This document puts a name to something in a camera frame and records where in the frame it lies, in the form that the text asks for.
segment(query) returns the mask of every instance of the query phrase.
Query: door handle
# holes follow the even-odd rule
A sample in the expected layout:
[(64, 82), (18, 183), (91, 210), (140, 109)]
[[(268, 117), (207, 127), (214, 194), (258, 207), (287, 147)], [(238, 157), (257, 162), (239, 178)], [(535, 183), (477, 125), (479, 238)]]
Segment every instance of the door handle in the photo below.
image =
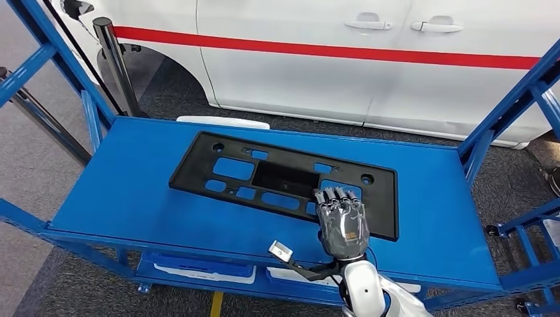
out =
[(463, 29), (462, 26), (456, 24), (433, 24), (428, 22), (414, 22), (410, 24), (413, 30), (420, 32), (442, 32), (451, 33), (459, 32)]
[(390, 30), (393, 28), (393, 24), (387, 21), (347, 21), (344, 22), (345, 26), (350, 26), (351, 28), (367, 28), (370, 30)]

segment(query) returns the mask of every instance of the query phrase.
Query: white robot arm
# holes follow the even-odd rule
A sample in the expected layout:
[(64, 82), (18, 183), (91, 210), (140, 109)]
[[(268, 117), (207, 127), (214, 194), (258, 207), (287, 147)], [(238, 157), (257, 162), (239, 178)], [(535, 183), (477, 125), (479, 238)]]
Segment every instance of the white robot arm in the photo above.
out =
[(333, 256), (327, 265), (306, 269), (294, 262), (293, 251), (274, 241), (269, 252), (309, 281), (342, 276), (339, 293), (345, 302), (347, 317), (429, 317), (424, 304), (397, 283), (378, 274), (367, 260), (369, 230), (365, 208), (353, 192), (341, 188), (317, 190), (319, 240), (325, 252)]

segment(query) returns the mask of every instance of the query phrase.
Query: red stripe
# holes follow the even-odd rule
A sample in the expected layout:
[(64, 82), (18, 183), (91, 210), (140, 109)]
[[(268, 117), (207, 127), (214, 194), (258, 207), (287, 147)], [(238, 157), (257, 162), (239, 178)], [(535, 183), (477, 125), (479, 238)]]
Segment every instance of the red stripe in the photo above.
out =
[(344, 57), (355, 59), (373, 59), (377, 61), (399, 61), (404, 63), (437, 64), (486, 68), (530, 69), (539, 60), (538, 57), (480, 55), (462, 53), (417, 52), (404, 50), (381, 50), (376, 48), (348, 48), (343, 46), (325, 46), (312, 44), (279, 43), (239, 38), (220, 38), (217, 36), (185, 34), (146, 28), (115, 26), (119, 38), (201, 46), (205, 48), (226, 48), (271, 53), (287, 53), (326, 57)]

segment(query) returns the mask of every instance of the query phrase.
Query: blue shelf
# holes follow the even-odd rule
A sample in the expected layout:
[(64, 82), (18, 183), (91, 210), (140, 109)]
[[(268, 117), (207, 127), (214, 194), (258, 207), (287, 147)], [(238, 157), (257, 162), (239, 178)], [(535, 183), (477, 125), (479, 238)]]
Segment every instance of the blue shelf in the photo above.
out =
[(397, 170), (400, 237), (371, 238), (379, 270), (399, 281), (499, 289), (458, 154), (450, 147), (118, 117), (47, 234), (279, 267), (267, 253), (278, 239), (300, 262), (329, 262), (313, 223), (168, 187), (202, 130)]

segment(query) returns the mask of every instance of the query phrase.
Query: car body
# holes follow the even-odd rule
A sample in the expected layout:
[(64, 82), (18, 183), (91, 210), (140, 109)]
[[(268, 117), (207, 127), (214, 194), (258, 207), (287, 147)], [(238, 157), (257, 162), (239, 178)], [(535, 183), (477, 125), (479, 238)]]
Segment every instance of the car body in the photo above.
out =
[[(88, 0), (73, 14), (78, 1), (53, 3), (95, 65), (92, 21), (108, 17), (122, 44), (188, 70), (211, 106), (449, 139), (560, 37), (560, 4), (546, 0)], [(549, 130), (534, 104), (495, 144)]]

